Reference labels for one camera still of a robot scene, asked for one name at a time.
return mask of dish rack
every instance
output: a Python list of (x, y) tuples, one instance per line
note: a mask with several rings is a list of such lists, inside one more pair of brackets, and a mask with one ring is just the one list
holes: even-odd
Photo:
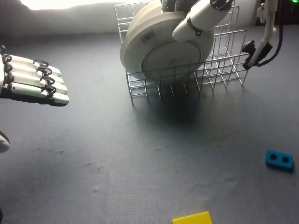
[[(134, 16), (147, 4), (152, 1), (121, 4), (114, 7), (117, 19), (117, 27), (120, 35), (121, 43), (123, 43), (128, 27)], [(158, 93), (159, 97), (170, 92), (175, 96), (178, 91), (188, 93), (191, 89), (197, 89), (198, 93), (202, 92), (205, 86), (215, 89), (216, 84), (222, 83), (225, 88), (231, 81), (239, 81), (243, 86), (248, 71), (242, 67), (248, 54), (241, 52), (244, 45), (246, 30), (235, 30), (238, 21), (240, 7), (232, 4), (232, 8), (227, 16), (214, 27), (214, 44), (211, 54), (205, 62), (202, 62), (197, 71), (190, 71), (195, 64), (187, 64), (183, 66), (158, 69), (159, 72), (167, 69), (173, 70), (173, 81), (165, 83), (149, 80), (143, 72), (128, 73), (126, 78), (128, 91), (130, 94), (132, 105), (133, 97)], [(183, 70), (187, 72), (186, 78), (176, 80), (176, 71), (178, 67), (185, 67)]]

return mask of wall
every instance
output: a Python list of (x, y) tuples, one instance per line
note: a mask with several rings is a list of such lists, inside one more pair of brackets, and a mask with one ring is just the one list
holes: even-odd
[[(111, 1), (63, 10), (30, 10), (19, 0), (0, 0), (0, 33), (4, 36), (66, 35), (117, 32)], [(239, 26), (254, 24), (257, 0), (236, 0)]]

